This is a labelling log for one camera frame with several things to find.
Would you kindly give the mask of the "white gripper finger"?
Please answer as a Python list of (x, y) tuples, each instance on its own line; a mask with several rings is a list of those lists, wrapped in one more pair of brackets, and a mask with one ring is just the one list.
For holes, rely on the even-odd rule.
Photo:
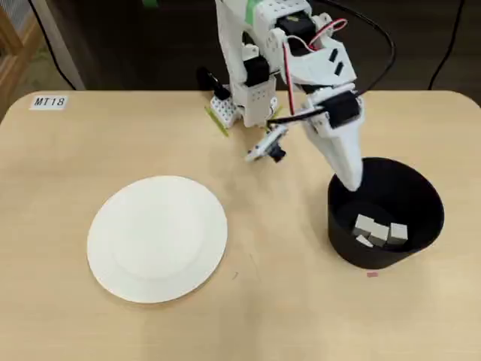
[(359, 143), (359, 130), (364, 123), (361, 114), (350, 123), (334, 130), (332, 135), (332, 168), (341, 183), (355, 192), (362, 183), (363, 161)]
[(334, 173), (347, 189), (352, 189), (352, 144), (351, 134), (322, 134), (314, 125), (306, 125), (306, 135), (311, 143), (324, 155)]

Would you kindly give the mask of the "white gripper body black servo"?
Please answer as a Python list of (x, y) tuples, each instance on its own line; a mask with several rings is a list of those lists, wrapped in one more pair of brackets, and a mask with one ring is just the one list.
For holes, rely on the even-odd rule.
[(306, 101), (302, 111), (307, 118), (301, 125), (318, 136), (339, 136), (363, 122), (364, 105), (353, 84), (340, 87), (302, 86)]

